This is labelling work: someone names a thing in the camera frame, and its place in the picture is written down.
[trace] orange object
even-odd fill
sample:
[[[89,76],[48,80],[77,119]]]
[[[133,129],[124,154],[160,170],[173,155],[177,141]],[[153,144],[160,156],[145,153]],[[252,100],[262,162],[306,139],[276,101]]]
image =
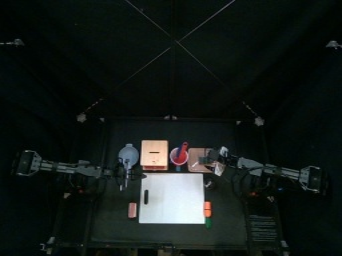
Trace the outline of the orange object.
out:
[[[205,201],[204,202],[204,217],[211,217],[211,202]]]

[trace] black mat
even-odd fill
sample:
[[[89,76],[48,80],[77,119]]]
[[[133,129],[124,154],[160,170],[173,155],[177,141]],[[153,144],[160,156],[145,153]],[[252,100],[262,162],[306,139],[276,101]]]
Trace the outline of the black mat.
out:
[[[143,139],[165,139],[169,141],[169,149],[179,146],[183,141],[188,142],[189,147],[224,145],[236,154],[239,151],[236,137],[245,129],[249,128],[240,126],[236,132],[233,122],[115,121],[108,129],[107,163],[109,166],[115,164],[117,152],[125,143],[132,143],[140,151]],[[252,150],[247,145],[240,145],[240,148],[248,148],[255,156],[262,156],[264,152],[259,132],[256,135],[249,134],[249,137],[253,140],[248,142],[256,145],[257,150]],[[131,182],[127,191],[123,192],[119,191],[115,181],[108,181],[105,193],[97,204],[91,241],[151,245],[171,243],[177,248],[244,248],[244,217],[240,202],[232,194],[231,172],[232,170],[225,170],[224,178],[212,174],[204,175],[204,177],[209,175],[217,184],[215,190],[205,190],[204,193],[205,200],[212,202],[209,229],[200,224],[139,224],[137,219],[129,220],[128,203],[136,202],[139,205],[140,181]]]

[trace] pen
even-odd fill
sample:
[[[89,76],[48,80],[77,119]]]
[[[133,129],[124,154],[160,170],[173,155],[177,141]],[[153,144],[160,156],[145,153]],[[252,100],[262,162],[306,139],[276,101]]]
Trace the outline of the pen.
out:
[[[211,202],[204,202],[205,227],[211,228]]]

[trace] white sheet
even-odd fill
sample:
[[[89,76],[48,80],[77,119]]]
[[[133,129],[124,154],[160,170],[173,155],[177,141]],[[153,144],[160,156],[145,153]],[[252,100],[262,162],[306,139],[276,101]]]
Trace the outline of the white sheet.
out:
[[[204,224],[203,174],[145,173],[141,180],[139,223]],[[144,191],[148,203],[144,204]]]

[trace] wooden box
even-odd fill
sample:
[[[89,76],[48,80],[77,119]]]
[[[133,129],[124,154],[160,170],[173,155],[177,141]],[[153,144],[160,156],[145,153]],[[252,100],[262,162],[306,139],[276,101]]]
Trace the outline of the wooden box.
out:
[[[143,170],[165,171],[168,168],[168,141],[143,140],[140,165]]]

